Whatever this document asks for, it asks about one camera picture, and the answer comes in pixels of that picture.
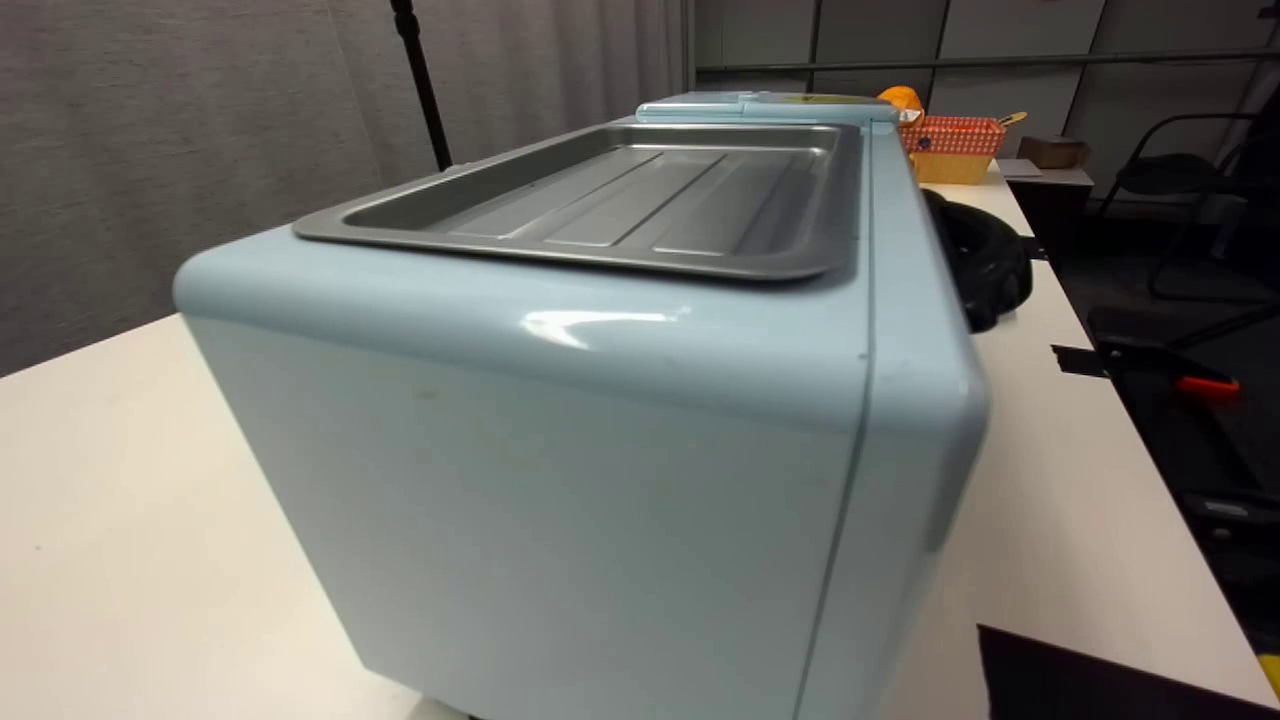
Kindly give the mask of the grey oven top tray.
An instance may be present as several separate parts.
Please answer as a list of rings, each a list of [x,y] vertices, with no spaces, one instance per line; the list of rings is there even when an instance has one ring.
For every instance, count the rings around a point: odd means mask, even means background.
[[[616,119],[295,222],[304,240],[788,284],[856,240],[859,133]]]

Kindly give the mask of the light blue toaster oven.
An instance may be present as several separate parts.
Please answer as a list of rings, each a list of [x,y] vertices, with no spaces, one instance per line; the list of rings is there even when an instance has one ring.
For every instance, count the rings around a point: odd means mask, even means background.
[[[856,128],[856,240],[788,284],[304,240],[178,276],[361,661],[474,720],[878,720],[990,428],[878,102],[698,94],[639,123]]]

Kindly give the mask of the black oven knob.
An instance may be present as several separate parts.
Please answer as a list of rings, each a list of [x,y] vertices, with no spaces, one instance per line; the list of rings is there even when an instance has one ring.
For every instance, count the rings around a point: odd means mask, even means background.
[[[1001,315],[1032,295],[1032,256],[1023,240],[986,207],[923,193],[936,240],[945,248],[959,314],[973,334],[990,334]]]

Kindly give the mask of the orange mesh basket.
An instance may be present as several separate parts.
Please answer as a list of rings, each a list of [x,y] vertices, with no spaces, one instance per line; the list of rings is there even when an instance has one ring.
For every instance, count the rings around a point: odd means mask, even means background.
[[[900,145],[919,185],[980,185],[1003,150],[1011,118],[919,118]]]

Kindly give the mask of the black tripod pole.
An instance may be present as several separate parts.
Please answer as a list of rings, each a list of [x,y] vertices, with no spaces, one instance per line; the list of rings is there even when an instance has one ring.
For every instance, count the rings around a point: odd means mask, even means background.
[[[419,42],[418,0],[388,0],[388,5],[392,5],[392,23],[396,23],[396,35],[401,35],[404,61],[410,61],[410,76],[412,76],[412,87],[418,87],[418,106],[419,106],[419,118],[426,118],[426,133],[428,133],[428,145],[432,145],[432,161],[443,174],[443,167],[454,167],[454,150],[449,150],[449,128],[443,128],[443,118],[442,118],[442,106],[437,106],[432,67],[428,67],[426,42]]]

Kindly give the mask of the black folding chair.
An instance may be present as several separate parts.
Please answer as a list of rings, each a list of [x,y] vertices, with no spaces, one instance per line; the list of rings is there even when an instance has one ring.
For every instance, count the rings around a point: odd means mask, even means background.
[[[1174,123],[1239,123],[1246,136],[1222,156],[1196,153],[1152,153],[1152,140]],[[1192,240],[1202,215],[1228,206],[1232,215],[1246,207],[1273,207],[1280,188],[1278,119],[1270,112],[1180,112],[1157,119],[1121,174],[1113,178],[1095,215],[1109,215],[1121,195],[1177,202],[1183,207],[1169,251],[1148,273],[1148,294],[1159,295],[1169,259]]]

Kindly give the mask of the orange handled black clamp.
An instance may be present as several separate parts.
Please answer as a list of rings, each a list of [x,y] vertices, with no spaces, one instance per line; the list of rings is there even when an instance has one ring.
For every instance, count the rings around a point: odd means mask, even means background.
[[[1239,399],[1246,384],[1239,382],[1212,382],[1212,376],[1180,376],[1177,382],[1177,391],[1180,396],[1192,396],[1192,399]]]

